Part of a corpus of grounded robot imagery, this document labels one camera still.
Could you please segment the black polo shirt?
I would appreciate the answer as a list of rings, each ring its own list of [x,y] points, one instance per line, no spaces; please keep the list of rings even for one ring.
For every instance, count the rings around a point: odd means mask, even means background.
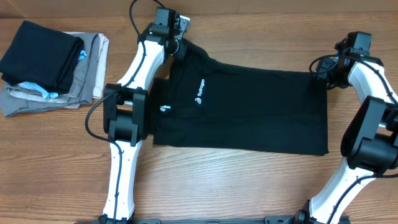
[[[221,63],[189,43],[150,98],[156,145],[328,153],[326,85],[307,72]]]

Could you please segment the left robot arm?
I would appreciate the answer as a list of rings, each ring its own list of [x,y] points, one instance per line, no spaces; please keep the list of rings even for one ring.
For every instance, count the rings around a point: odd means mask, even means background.
[[[186,16],[178,16],[173,22],[156,19],[149,24],[125,75],[117,84],[105,86],[103,126],[110,141],[111,171],[107,201],[98,223],[132,222],[137,158],[149,127],[148,91],[167,57],[185,54],[183,35],[189,25]]]

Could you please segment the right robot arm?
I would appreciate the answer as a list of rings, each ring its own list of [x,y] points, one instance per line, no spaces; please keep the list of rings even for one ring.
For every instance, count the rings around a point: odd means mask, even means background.
[[[349,223],[344,210],[376,179],[397,168],[397,95],[380,59],[365,54],[325,55],[310,73],[336,86],[352,86],[361,106],[341,140],[341,162],[324,188],[278,223]]]

